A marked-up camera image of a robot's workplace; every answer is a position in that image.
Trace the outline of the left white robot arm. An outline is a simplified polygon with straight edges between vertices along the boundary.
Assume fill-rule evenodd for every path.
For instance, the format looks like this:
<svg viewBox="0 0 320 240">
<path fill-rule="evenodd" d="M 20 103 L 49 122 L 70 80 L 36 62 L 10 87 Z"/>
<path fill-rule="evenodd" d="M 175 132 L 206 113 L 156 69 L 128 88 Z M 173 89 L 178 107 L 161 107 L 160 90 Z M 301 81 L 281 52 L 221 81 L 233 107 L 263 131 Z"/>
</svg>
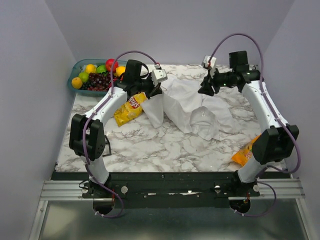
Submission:
<svg viewBox="0 0 320 240">
<path fill-rule="evenodd" d="M 132 96 L 144 93 L 151 98 L 161 94 L 161 82 L 168 79 L 159 64 L 150 73 L 141 75 L 143 65 L 138 60 L 128 60 L 122 77 L 111 82 L 110 89 L 97 105 L 83 115 L 75 114 L 71 119 L 69 148 L 82 158 L 89 180 L 95 183 L 93 191 L 101 198 L 107 197 L 111 191 L 107 182 L 110 174 L 102 157 L 106 147 L 104 126 Z"/>
</svg>

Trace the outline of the white shirt garment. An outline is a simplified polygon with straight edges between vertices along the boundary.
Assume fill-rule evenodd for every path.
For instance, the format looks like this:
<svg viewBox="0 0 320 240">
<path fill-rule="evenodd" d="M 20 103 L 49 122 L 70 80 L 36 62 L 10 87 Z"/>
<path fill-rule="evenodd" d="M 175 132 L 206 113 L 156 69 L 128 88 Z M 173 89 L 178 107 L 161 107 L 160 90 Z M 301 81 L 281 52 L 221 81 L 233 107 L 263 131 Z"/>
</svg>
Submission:
<svg viewBox="0 0 320 240">
<path fill-rule="evenodd" d="M 161 83 L 162 94 L 145 100 L 141 106 L 154 128 L 167 116 L 184 134 L 219 140 L 220 133 L 233 134 L 235 124 L 230 106 L 222 99 L 198 93 L 197 80 L 169 78 Z"/>
</svg>

